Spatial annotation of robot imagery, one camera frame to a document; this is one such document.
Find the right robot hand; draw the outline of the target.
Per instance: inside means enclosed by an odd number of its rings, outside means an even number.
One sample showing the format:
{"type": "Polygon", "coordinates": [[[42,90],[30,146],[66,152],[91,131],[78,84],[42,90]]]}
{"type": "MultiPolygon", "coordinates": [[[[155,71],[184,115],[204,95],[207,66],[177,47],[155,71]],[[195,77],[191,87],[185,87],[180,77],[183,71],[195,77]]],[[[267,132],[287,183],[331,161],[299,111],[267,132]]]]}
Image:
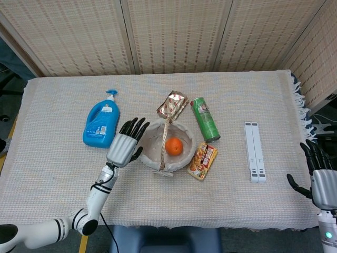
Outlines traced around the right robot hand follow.
{"type": "Polygon", "coordinates": [[[307,139],[300,143],[306,157],[306,164],[310,175],[310,189],[299,186],[291,174],[287,180],[292,189],[312,200],[321,210],[336,209],[336,168],[328,154],[315,142],[307,139]]]}

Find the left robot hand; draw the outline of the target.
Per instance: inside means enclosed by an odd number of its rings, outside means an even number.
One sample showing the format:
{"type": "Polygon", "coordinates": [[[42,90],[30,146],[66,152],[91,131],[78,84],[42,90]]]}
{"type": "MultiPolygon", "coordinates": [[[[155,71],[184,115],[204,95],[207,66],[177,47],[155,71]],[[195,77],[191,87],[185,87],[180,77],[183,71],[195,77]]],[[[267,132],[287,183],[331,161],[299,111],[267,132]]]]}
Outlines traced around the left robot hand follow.
{"type": "Polygon", "coordinates": [[[138,147],[135,152],[134,150],[150,125],[149,122],[144,123],[145,119],[134,118],[125,122],[116,134],[106,155],[106,165],[111,170],[123,168],[140,156],[143,147],[138,147]]]}

